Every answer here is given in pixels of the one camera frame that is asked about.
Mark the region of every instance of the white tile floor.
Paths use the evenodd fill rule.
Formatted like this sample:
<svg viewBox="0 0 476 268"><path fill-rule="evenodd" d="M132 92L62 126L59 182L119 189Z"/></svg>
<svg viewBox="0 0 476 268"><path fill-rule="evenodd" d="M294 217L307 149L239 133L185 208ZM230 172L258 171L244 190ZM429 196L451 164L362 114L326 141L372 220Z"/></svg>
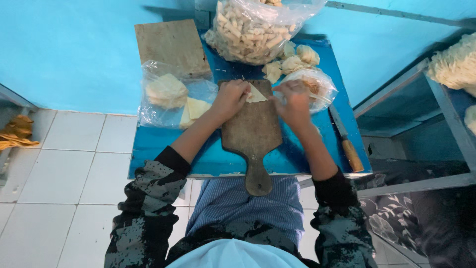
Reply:
<svg viewBox="0 0 476 268"><path fill-rule="evenodd" d="M116 204L125 200L137 119L52 110L32 119L33 140L42 144L12 150L8 181L0 187L1 267L103 267ZM179 221L170 246L184 236L200 187L201 181L189 180L174 203ZM309 223L317 209L313 188L300 200L306 230L301 254L317 260L319 232ZM387 256L379 264L397 268Z"/></svg>

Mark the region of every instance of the wooden board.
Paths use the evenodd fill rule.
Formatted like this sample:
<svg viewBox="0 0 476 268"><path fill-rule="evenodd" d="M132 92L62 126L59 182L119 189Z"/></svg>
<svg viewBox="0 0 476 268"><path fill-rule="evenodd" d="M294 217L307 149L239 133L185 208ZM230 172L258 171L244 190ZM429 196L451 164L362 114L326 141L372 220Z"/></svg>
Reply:
<svg viewBox="0 0 476 268"><path fill-rule="evenodd" d="M135 25L140 64L148 60L181 67L193 77L211 75L193 20Z"/></svg>
<svg viewBox="0 0 476 268"><path fill-rule="evenodd" d="M248 80L265 97L271 96L268 80ZM273 183L263 158L283 143L278 115L271 101L245 103L243 109L221 128L223 149L242 156L247 163L245 186L250 195L264 196L271 192Z"/></svg>

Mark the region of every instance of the cutting board handle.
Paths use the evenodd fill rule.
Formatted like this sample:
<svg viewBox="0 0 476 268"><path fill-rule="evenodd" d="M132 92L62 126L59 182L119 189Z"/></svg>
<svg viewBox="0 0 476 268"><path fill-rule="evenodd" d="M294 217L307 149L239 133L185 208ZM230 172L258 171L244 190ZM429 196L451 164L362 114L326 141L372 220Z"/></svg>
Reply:
<svg viewBox="0 0 476 268"><path fill-rule="evenodd" d="M262 157L252 157L247 160L248 168L245 176L245 186L252 196L265 196L273 189L273 182L263 165Z"/></svg>

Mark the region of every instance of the clear plastic bag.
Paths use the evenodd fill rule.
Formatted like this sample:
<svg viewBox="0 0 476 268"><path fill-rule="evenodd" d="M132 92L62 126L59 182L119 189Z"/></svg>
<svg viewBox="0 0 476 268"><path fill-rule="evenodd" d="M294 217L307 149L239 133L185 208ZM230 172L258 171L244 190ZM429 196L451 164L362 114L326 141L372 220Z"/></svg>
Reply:
<svg viewBox="0 0 476 268"><path fill-rule="evenodd" d="M302 80L304 85L309 88L309 110L311 114L327 109L339 93L332 79L318 68L301 69L290 73L281 83L289 80ZM285 102L284 95L281 92L275 94L282 102Z"/></svg>
<svg viewBox="0 0 476 268"><path fill-rule="evenodd" d="M145 62L142 65L139 123L144 126L180 128L187 98L212 104L217 96L218 86L208 80L213 78L209 74L204 78L191 78L181 68L170 64Z"/></svg>
<svg viewBox="0 0 476 268"><path fill-rule="evenodd" d="M213 28L202 38L227 61L263 65L276 58L284 43L326 0L222 0Z"/></svg>

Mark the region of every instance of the blue table top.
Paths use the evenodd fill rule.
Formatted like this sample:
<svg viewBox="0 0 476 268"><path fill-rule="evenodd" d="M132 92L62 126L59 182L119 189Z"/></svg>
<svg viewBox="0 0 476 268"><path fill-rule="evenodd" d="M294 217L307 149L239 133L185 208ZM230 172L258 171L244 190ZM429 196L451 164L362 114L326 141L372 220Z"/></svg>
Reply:
<svg viewBox="0 0 476 268"><path fill-rule="evenodd" d="M334 100L334 106L340 114L347 131L348 138L354 145L365 170L362 173L371 173L370 163L364 150L362 138L357 128L357 123L350 107L346 89L344 87L339 67L332 47L328 40L292 40L296 45L304 44L313 48L320 56L319 68L332 78L339 93ZM227 62L216 51L202 41L215 82L222 79L263 79L263 66L250 66L237 62ZM270 174L309 174L309 165L304 155L304 150L297 137L290 128L280 119L283 144L268 153L264 166ZM340 144L337 128L329 118L328 110L312 115L312 122L322 135L323 141L336 162L344 173L351 173L352 169L344 155ZM180 134L181 130L138 126L132 157L129 167L129 178L134 178L134 170L144 166L145 160L154 159L167 145L170 145ZM190 177L244 175L246 173L245 160L239 155L226 152L221 147L221 130L216 130L202 147L192 163Z"/></svg>

